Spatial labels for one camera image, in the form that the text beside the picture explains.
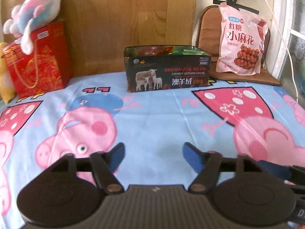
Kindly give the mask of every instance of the peppa pig print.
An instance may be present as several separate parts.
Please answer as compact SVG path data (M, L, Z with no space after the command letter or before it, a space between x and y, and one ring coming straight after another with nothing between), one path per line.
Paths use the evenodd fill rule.
M293 108L296 120L305 125L305 111L301 106L283 89L275 91ZM305 148L295 144L289 130L274 119L271 109L252 87L206 89L193 93L222 119L212 126L203 124L203 130L210 130L214 136L215 128L224 121L232 125L239 154L247 154L256 161L305 167Z
M11 191L4 164L9 158L14 144L14 135L30 119L42 101L27 102L15 106L8 106L0 116L0 211L4 216L11 207Z
M123 104L121 98L112 94L90 94L74 99L58 121L57 133L37 147L37 165L46 169L66 153L82 158L97 151L109 151L117 136L113 116ZM78 176L93 183L91 173L78 173Z

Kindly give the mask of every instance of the white polka dot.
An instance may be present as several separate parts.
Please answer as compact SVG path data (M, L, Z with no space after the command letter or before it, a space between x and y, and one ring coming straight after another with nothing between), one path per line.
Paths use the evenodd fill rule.
M209 93L209 92L205 93L204 96L208 99L215 99L216 98L216 96L213 93Z
M249 97L251 99L255 99L256 98L256 95L253 92L251 92L250 90L244 90L243 93L244 93L244 95L246 97Z
M233 97L232 101L235 102L237 105L244 104L244 102L241 99L237 98L237 97Z
M34 108L35 108L35 105L32 104L24 110L24 113L28 114L28 113L32 112Z
M11 129L14 129L16 126L17 126L17 122L15 122L15 123L12 125Z
M14 119L16 116L17 116L17 113L14 113L14 114L11 116L11 120Z
M255 108L255 111L258 112L259 114L262 114L262 113L263 113L263 111L262 111L259 107L256 107L256 108Z

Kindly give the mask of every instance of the brown cushion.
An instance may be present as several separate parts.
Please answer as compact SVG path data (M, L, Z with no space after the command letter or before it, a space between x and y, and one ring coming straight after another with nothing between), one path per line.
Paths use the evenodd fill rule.
M265 37L266 51L262 57L260 73L257 73L253 76L239 76L233 72L216 72L216 63L219 57L220 36L222 34L221 22L222 15L217 5L206 7L202 12L199 21L196 47L212 55L212 63L209 76L215 79L226 81L245 81L281 86L281 83L262 66L269 45L270 30L268 30L268 33Z

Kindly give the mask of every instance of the bed sheet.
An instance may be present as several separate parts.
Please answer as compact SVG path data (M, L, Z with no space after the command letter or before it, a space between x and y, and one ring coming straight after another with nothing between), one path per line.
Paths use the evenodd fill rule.
M74 78L64 90L15 99L0 110L1 228L23 225L18 192L67 152L88 157L119 142L116 172L129 184L183 184L196 177L184 142L226 157L305 167L305 111L280 87L209 80L208 87L127 93L126 75ZM221 175L221 180L232 174ZM83 173L82 178L92 181Z

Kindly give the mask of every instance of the sheep picture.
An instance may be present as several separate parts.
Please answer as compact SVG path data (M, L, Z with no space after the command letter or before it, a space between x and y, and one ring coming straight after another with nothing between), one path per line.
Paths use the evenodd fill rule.
M147 85L149 82L149 77L143 77L142 79L137 81L137 87L136 87L136 91L141 91L141 86L144 86L144 89L146 91Z
M148 71L140 71L135 75L135 82L137 83L136 91L138 91L138 87L139 87L139 91L141 91L141 85L144 85L143 81L144 81L145 77L148 77L149 89L152 88L153 76L156 76L156 70L157 69L150 69Z
M153 83L155 85L153 87L154 90L156 88L156 85L157 85L157 89L162 88L162 78L160 78L160 77L157 78L156 76L153 76L152 79L153 79Z

